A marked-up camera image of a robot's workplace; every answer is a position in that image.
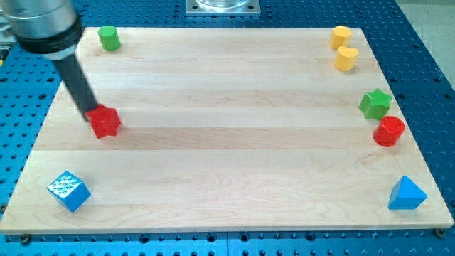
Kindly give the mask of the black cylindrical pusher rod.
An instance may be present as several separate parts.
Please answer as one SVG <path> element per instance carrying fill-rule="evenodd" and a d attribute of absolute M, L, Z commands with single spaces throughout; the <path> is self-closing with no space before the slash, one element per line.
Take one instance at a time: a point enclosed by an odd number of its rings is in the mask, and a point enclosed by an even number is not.
<path fill-rule="evenodd" d="M 71 54 L 61 60 L 53 60 L 53 64 L 65 83 L 82 118 L 89 122 L 86 113 L 94 110 L 98 106 L 98 101 L 87 81 L 79 60 L 75 54 Z"/>

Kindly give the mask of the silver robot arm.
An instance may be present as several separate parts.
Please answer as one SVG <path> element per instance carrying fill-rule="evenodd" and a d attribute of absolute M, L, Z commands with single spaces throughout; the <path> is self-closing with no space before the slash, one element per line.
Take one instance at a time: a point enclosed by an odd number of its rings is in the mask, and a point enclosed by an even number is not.
<path fill-rule="evenodd" d="M 3 0 L 6 18 L 22 49 L 51 60 L 83 119 L 98 101 L 75 55 L 84 27 L 71 0 Z"/>

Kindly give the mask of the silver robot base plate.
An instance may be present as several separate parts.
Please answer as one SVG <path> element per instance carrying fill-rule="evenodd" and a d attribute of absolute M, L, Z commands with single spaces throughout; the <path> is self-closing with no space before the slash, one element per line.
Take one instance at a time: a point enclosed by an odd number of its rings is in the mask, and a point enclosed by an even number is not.
<path fill-rule="evenodd" d="M 186 0 L 187 16 L 260 15 L 260 0 Z"/>

